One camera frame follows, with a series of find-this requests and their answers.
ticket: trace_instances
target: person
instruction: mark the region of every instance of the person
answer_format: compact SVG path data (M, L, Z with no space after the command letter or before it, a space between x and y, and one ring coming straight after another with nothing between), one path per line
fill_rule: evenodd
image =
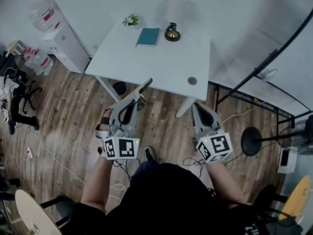
M107 130L100 125L100 130ZM112 161L100 156L83 189L81 202L68 224L68 234L105 234L108 231L207 231L208 234L266 233L244 194L220 162L206 165L215 194L190 171L174 164L158 164L146 147L147 161L131 177L119 206L105 214Z
M38 120L35 116L27 117L19 113L19 104L22 96L25 95L25 86L13 82L10 78L0 77L0 100L7 100L8 107L4 109L9 124L9 132L11 135L15 132L16 123L23 123L33 126L35 130L39 130Z

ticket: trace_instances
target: wooden floor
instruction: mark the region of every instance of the wooden floor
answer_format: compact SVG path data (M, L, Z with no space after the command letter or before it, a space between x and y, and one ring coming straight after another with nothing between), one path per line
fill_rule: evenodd
M22 63L20 67L28 74L33 74L31 70L23 67ZM27 107L28 115L36 115L40 122L41 128L35 133L63 165L85 181L98 157L97 147L100 141L95 137L95 126L103 110L114 101L94 77L69 72L59 61L55 61L55 67L49 76L36 79L34 88L43 88L42 92L37 92L33 97L37 110L33 111ZM127 88L130 92L135 85L128 84ZM159 161L179 165L182 165L184 158L197 156L191 141L194 129L190 111L180 119L175 118L184 97L154 89L148 89L144 94L147 104L138 113L137 118L140 147L151 145L156 149ZM209 86L205 103L213 108L214 102L214 87ZM228 98L219 106L218 114L223 121L232 114L243 113L252 107L253 105L243 101ZM227 121L224 127L230 133L235 156L241 153L240 137L248 126L257 127L262 135L267 137L275 133L276 116L257 107L245 116L233 117ZM29 190L38 203L60 194L65 194L74 201L80 200L84 185L53 159L27 125L17 129L11 136L7 124L3 123L0 127L0 138L3 140L2 150L7 177L23 178L22 187ZM31 148L34 158L26 162L22 159L17 169L21 154L26 152L27 147ZM253 201L260 189L268 184L281 186L283 178L276 173L278 151L279 146L273 144L255 157L240 156L236 160L231 174L243 189L247 201ZM139 159L143 161L142 150L139 151ZM227 168L230 170L232 166L233 162L229 163ZM137 161L128 161L131 173L137 167ZM113 168L111 184L115 183L123 183L126 186L129 184L126 174L120 168ZM123 193L124 191L114 189L110 191L111 195L118 197L122 197ZM108 211L116 205L118 200L109 198ZM60 218L54 207L46 210L54 221ZM13 229L15 234L27 232L22 222L14 224Z

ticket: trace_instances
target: wire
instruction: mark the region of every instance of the wire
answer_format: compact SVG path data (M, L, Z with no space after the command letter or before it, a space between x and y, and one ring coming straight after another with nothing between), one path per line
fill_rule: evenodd
M41 141L41 139L36 135L36 133L34 133L31 129L30 129L30 126L29 127L29 130L32 134L34 134L40 141L40 143L42 144L42 146L44 147L44 149L46 149L48 152L50 152L53 156L53 158L55 159L56 162L59 163L60 166L62 166L63 168L65 168L66 170L70 171L80 182L82 182L84 185L86 184L83 180L81 180L76 174L75 172L73 172L71 169L67 168L66 166L64 166L63 164L61 164L61 162L56 158L56 156L53 154L53 152L51 150L49 150L48 148L45 147L44 143ZM115 190L124 190L125 189L125 186L123 184L115 184L113 186L110 185L111 188L115 189ZM112 196L112 195L109 195L109 197L112 197L112 198L116 198L118 199L120 202L122 201L120 198L118 197L115 197L115 196Z
M23 141L23 132L22 132L22 130L21 130L21 135L22 135L21 141ZM24 143L22 142L22 144L23 144L23 151L22 151L22 154L21 154L21 156L20 156L20 162L19 162L18 167L17 167L16 169L13 169L13 170L15 170L15 171L17 171L17 170L20 168L20 165L21 165L21 162L22 162L22 157L24 157L24 159L25 159L25 161L26 161L26 156L24 155L24 151L25 151Z
M262 147L261 149L260 149L260 151L261 150L263 150L264 148L266 148L266 147L268 147L268 146L270 146L270 145L272 145L272 144L274 144L274 143L276 143L277 141L274 141L274 142L272 142L272 143L270 143L270 144L268 144L268 145L265 145L264 147ZM237 158L239 158L241 155L243 155L244 153L240 153L238 156L236 156L235 157L235 154L234 154L234 158L232 159L232 160L229 160L228 162L226 162L224 165L227 165L228 163L230 163L230 162L232 162L232 161L235 161Z
M235 164L236 164L236 162L235 162L235 152L234 152L234 150L232 151L232 153L233 153L233 156L234 156L234 158L233 158L234 164L233 164L233 167L230 169L229 173L231 173L231 171L233 170L233 168L235 167Z
M230 117L226 118L226 119L222 122L221 126L223 126L223 124L224 124L227 120L229 120L230 118L236 117L236 116L243 116L243 115L245 115L245 114L247 114L247 113L249 113L249 112L252 112L256 107L258 107L258 106L260 106L260 105L262 105L262 104L264 104L264 103L266 103L266 102L264 101L263 103L261 103L261 104L259 104L259 105L256 105L254 108L252 108L251 110L246 111L245 113L240 113L240 114L231 115Z
M15 69L14 69L14 68L12 68L12 67L6 68L6 70L4 71L4 75L3 75L3 76L5 76L5 73L6 73L6 71L7 71L8 69L12 69L12 70L14 70L14 71L15 71Z
M228 162L226 162L224 165L226 166L228 163L235 161L237 158L239 158L241 155L243 155L243 153L240 153L238 156L234 157L232 160L229 160Z
M26 94L30 94L30 90L29 90L29 88L27 87L27 85L26 85L23 81L21 81L21 80L19 80L19 81L25 85L25 88L28 90L28 92L25 93L25 94L23 94L23 95L15 95L15 96L12 97L12 99L15 98L16 96L24 96L24 95L26 95Z
M127 169L127 160L126 160L126 163L125 164L122 164L122 163L119 163L117 160L114 160L113 161L113 166L114 167L121 167L121 169L126 173L127 177L128 177L128 180L131 181L131 176L128 172L128 169Z
M190 164L186 164L185 161L186 161L187 159L193 160L194 162L193 162L193 163L190 163ZM196 160L196 159L190 158L190 157L185 158L185 159L182 161L182 165L184 165L184 166L191 166L191 165L196 165L196 166L197 166L197 165L200 165L200 175L199 175L199 178L201 178L202 170L203 170L203 165L204 165L204 164L205 164L204 159Z

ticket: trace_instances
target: water bottle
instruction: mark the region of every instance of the water bottle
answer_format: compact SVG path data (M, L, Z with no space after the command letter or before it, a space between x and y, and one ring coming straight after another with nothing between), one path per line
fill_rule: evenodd
M28 17L42 32L52 32L66 19L55 0L36 0L28 8Z
M24 51L22 52L24 59L26 60L25 65L34 70L36 75L41 74L42 71L40 67L34 63L34 57L31 55L31 51L32 51L31 48L25 48Z
M31 55L33 56L33 60L36 66L40 68L40 73L43 72L45 76L49 75L53 67L53 60L40 49L34 49L31 52Z

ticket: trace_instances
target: white cable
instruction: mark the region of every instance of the white cable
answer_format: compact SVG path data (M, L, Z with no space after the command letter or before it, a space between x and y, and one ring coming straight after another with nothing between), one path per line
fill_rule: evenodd
M18 167L16 169L14 169L15 171L17 171L20 168L20 165L21 165L21 162L22 162L22 157L24 157L24 159L26 160L26 157L24 155L24 150L25 150L25 148L24 148L24 143L23 143L23 151L22 151L22 154L20 156L20 162L19 162Z
M243 116L243 115L245 115L245 114L247 114L247 113L249 113L249 112L252 112L256 107L258 107L258 106L260 106L260 105L262 105L262 104L264 104L264 103L265 103L265 101L264 101L263 103L259 104L259 105L256 105L253 109L248 110L248 111L245 112L245 113L240 113L240 114L231 115L230 117L226 118L226 119L222 122L221 126L223 126L223 124L224 124L227 120L229 120L230 118L236 117L236 116Z
M258 107L258 106L260 106L260 105L262 105L262 104L264 104L264 103L265 103L265 101L264 101L263 103L259 104L259 105L256 105L253 109L251 109L251 110L249 110L249 111L246 111L245 113L240 113L240 114L231 115L230 117L226 118L226 119L222 122L221 126L223 126L223 124L224 124L227 120L229 120L230 118L236 117L236 116L243 116L243 115L245 115L245 114L247 114L247 113L249 113L249 112L252 112L256 107ZM233 168L235 167L235 164L236 164L236 162L235 162L235 152L234 152L234 150L233 150L233 156L234 156L234 165L233 165L233 167L230 169L229 173L231 173L231 171L233 170Z
M8 69L12 69L12 70L14 70L14 71L15 71L15 69L14 69L14 68L12 68L12 67L6 68L6 70L4 71L4 75L3 75L3 76L5 76L5 73L6 73L6 71L7 71Z
M229 173L231 173L231 171L233 170L233 168L235 167L235 164L236 164L236 162L235 162L235 152L234 152L234 150L233 150L233 155L234 155L234 165L233 165L233 167L230 169L230 171L229 171Z
M51 150L49 150L48 148L46 148L45 145L44 145L44 143L43 143L43 142L41 141L41 139L36 135L36 133L34 133L34 132L30 129L30 126L28 126L28 127L29 127L30 132L31 132L32 134L34 134L34 135L39 139L39 141L40 141L40 143L42 144L42 146L43 146L48 152L50 152L50 153L52 154L53 158L56 160L56 162L59 163L60 166L62 166L62 167L65 168L66 170L70 171L80 182L82 182L83 184L86 184L83 180L81 180L81 179L75 174L75 172L73 172L71 169L69 169L69 168L67 168L66 166L64 166L63 164L61 164L61 162L55 157L55 155L53 154L53 152L52 152ZM120 184L120 183L119 183L119 184L115 184L115 185L110 186L110 187L113 188L113 189L115 189L115 190L124 190L124 189L125 189L125 186L124 186L123 184ZM112 195L109 195L109 197L116 198L116 199L118 199L119 201L122 201L120 198L115 197L115 196L112 196Z
M23 94L23 95L15 95L14 97L12 97L12 99L13 99L13 98L15 98L16 96L24 96L24 95L26 95L26 94L29 94L29 93L30 93L29 88L27 87L27 85L26 85L23 81L21 81L21 80L19 80L19 81L25 85L25 87L26 87L26 89L28 90L28 92L27 92L27 93L25 93L25 94Z

